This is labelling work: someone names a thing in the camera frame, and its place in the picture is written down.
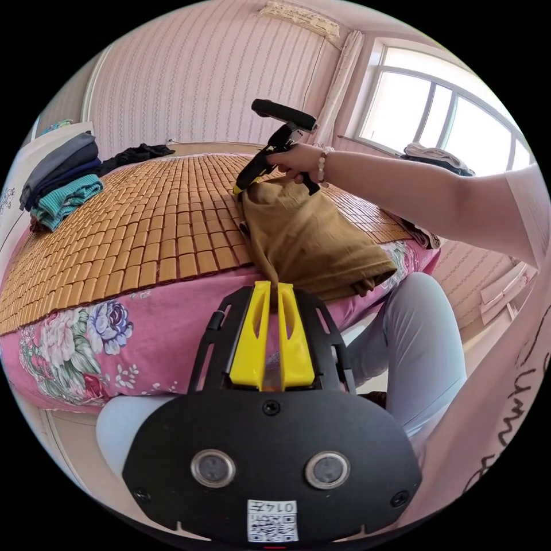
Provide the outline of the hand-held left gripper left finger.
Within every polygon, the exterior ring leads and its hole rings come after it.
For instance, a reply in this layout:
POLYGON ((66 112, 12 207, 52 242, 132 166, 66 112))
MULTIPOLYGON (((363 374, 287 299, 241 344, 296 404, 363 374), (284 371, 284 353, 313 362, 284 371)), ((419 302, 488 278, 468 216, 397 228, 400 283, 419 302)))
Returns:
POLYGON ((270 295, 271 283, 268 281, 257 281, 251 290, 229 373, 230 381, 235 386, 262 390, 270 295))

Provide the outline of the person's right hand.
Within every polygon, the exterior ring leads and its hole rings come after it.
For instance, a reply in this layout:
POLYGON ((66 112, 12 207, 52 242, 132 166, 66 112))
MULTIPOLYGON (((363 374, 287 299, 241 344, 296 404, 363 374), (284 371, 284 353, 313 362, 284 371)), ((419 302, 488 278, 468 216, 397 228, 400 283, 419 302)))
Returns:
POLYGON ((268 155, 266 161, 276 165, 280 172, 284 172, 296 184, 305 182, 305 174, 314 183, 324 184, 328 152, 326 148, 297 143, 288 151, 268 155))

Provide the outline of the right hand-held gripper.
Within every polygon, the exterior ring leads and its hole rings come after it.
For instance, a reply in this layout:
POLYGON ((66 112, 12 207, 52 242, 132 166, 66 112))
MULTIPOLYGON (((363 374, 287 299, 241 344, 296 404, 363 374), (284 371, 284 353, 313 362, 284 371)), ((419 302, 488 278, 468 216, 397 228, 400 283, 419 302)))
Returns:
POLYGON ((269 138, 267 145, 238 174, 233 187, 233 194, 239 195, 244 192, 253 183, 259 182, 262 177, 270 174, 276 168, 275 165, 270 165, 266 161, 268 155, 288 151, 295 144, 297 137, 303 133, 312 133, 316 130, 316 127, 316 122, 305 126, 294 122, 287 122, 282 125, 269 138))

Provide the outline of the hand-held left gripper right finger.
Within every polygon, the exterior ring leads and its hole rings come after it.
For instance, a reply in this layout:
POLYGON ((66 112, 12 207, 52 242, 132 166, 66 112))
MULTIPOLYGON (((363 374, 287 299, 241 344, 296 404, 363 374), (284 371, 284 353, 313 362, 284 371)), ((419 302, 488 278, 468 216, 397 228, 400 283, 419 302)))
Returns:
POLYGON ((278 331, 282 390, 310 387, 315 372, 294 287, 278 284, 278 331))

